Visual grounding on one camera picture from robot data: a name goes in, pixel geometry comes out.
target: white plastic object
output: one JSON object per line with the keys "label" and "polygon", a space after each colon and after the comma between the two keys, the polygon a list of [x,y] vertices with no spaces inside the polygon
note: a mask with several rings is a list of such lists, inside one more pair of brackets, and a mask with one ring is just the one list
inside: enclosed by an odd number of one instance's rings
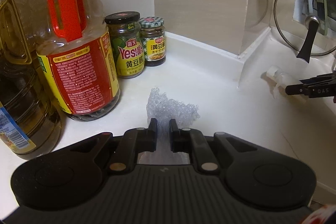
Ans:
{"label": "white plastic object", "polygon": [[[284,72],[281,68],[277,66],[271,66],[268,71],[266,72],[266,76],[272,79],[274,82],[277,83],[277,86],[281,86],[284,89],[288,85],[298,85],[302,84],[299,80],[292,77],[290,74]],[[304,95],[291,95],[292,97],[298,99],[302,103],[306,102],[307,97]]]}

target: white countertop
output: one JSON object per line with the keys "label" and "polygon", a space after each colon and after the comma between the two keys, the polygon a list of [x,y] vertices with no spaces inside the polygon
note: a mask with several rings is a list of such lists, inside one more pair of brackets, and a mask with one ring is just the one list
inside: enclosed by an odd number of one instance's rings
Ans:
{"label": "white countertop", "polygon": [[[299,158],[315,170],[320,183],[336,189],[333,163],[336,159],[336,105],[332,111],[332,98],[311,99],[302,105],[273,90],[275,84],[267,82],[263,76],[271,65],[278,65],[294,77],[304,79],[329,73],[327,65],[317,59],[312,59],[310,64],[296,59],[288,47],[269,38],[258,47],[256,58],[244,69],[237,88],[234,82],[218,77],[211,70],[213,60],[189,63],[175,56],[174,51],[168,52],[163,65],[147,67],[134,79],[120,80],[120,102],[105,117],[92,122],[64,118],[63,135],[56,149],[105,131],[119,136],[131,128],[147,127],[147,100],[151,89],[159,87],[168,98],[199,105],[201,118],[193,128],[201,130],[204,135],[225,131]],[[0,219],[3,219],[17,207],[10,178],[24,161],[2,142],[0,160]]]}

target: bottle cap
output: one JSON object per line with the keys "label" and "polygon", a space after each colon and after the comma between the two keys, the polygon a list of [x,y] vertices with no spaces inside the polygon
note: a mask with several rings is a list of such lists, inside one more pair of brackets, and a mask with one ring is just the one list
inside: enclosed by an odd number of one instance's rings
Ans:
{"label": "bottle cap", "polygon": [[139,23],[142,28],[156,28],[163,26],[164,20],[162,17],[143,17],[140,18]]}
{"label": "bottle cap", "polygon": [[105,22],[107,24],[117,25],[138,21],[139,19],[140,13],[138,12],[120,12],[105,17]]}

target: crumpled plastic wrap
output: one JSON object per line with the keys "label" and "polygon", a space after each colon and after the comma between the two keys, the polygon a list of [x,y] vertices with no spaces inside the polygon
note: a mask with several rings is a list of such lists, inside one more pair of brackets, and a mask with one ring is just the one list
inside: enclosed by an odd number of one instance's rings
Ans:
{"label": "crumpled plastic wrap", "polygon": [[186,153],[173,153],[170,150],[169,121],[176,119],[179,128],[191,127],[194,121],[200,118],[198,106],[185,105],[173,99],[168,99],[167,94],[160,94],[159,88],[154,88],[148,99],[147,116],[148,124],[151,118],[157,119],[157,147],[153,153],[145,152],[140,160],[140,164],[151,165],[182,165],[189,163]]}

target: soybean paste jar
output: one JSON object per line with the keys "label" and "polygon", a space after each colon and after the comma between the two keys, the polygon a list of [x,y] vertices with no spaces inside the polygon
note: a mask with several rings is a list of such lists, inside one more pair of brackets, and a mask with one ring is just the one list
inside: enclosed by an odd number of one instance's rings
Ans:
{"label": "soybean paste jar", "polygon": [[138,12],[121,12],[105,17],[120,78],[134,78],[140,75],[144,68],[139,19]]}
{"label": "soybean paste jar", "polygon": [[164,20],[161,17],[140,18],[140,37],[145,54],[145,66],[156,67],[166,61]]}

